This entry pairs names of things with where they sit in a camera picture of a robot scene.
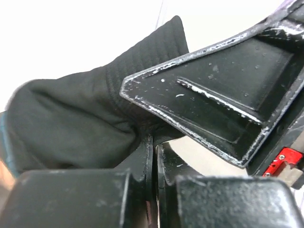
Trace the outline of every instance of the fabric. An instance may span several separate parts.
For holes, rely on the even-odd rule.
[[[155,144],[182,137],[122,99],[119,90],[126,76],[186,53],[182,22],[176,16],[106,66],[28,82],[16,91],[3,116],[7,166],[17,174],[112,168],[137,148],[144,134],[152,134]]]

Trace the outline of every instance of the black plastic part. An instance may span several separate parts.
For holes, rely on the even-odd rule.
[[[168,145],[159,146],[157,153],[161,228],[304,228],[284,183],[266,178],[203,177]]]
[[[172,194],[176,176],[199,175],[183,159],[181,159],[168,143],[157,146],[157,166],[158,166],[158,200],[161,228],[169,228],[174,220],[172,212],[176,209],[176,202],[172,202]]]
[[[157,228],[153,139],[110,170],[24,173],[0,217],[1,228]]]
[[[282,120],[248,164],[247,173],[249,175],[262,175],[284,147],[293,147],[294,142],[304,131],[303,104],[304,91],[295,99]]]
[[[244,168],[304,86],[297,1],[228,40],[127,77],[121,96]]]
[[[179,177],[175,188],[181,216],[172,228],[304,227],[291,191],[277,180]]]

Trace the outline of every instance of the red metal part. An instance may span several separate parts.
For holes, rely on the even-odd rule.
[[[290,148],[284,148],[264,172],[263,177],[273,175],[283,162],[296,165],[303,158],[303,154]]]

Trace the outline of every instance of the triangular black plastic piece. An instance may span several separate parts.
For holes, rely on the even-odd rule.
[[[303,88],[304,26],[286,18],[301,6],[129,76],[120,94],[243,168]]]

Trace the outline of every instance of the white residue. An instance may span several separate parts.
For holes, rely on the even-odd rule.
[[[271,28],[271,30],[277,31],[276,35],[278,35],[280,31],[284,31],[287,36],[295,36],[304,33],[303,29],[300,27],[291,28],[284,25],[279,25],[278,27]]]
[[[142,100],[142,98],[143,98],[142,96],[138,96],[138,95],[135,96],[136,100]]]
[[[215,72],[217,72],[217,73],[219,73],[218,65],[215,65],[212,70],[215,71]]]
[[[188,82],[183,81],[183,83],[185,83],[187,85],[187,87],[189,89],[191,89],[192,91],[197,92],[199,94],[204,94],[207,98],[212,98],[212,99],[216,100],[217,102],[219,102],[219,103],[221,103],[221,104],[223,104],[223,105],[231,108],[232,110],[240,113],[244,117],[246,116],[247,118],[253,120],[254,122],[256,122],[258,124],[262,123],[262,121],[260,121],[259,119],[257,119],[255,116],[253,116],[253,115],[251,115],[249,113],[244,112],[243,110],[241,110],[241,109],[235,107],[234,105],[232,105],[232,104],[230,104],[230,103],[228,103],[228,102],[226,102],[226,101],[224,101],[224,100],[222,100],[222,99],[220,99],[220,98],[218,98],[218,97],[216,97],[216,96],[208,93],[207,91],[205,91],[205,90],[203,90],[201,88],[198,88],[195,85],[192,85],[192,84],[190,84]]]
[[[255,141],[251,144],[251,146],[249,147],[248,151],[252,151],[253,148],[256,147],[256,145],[258,143],[260,143],[260,140],[262,140],[263,138],[265,138],[265,136],[267,136],[270,132],[270,128],[269,127],[265,127],[261,130],[261,133],[257,136],[257,138],[255,139]],[[246,153],[243,156],[243,159],[248,159],[249,158],[249,153]]]

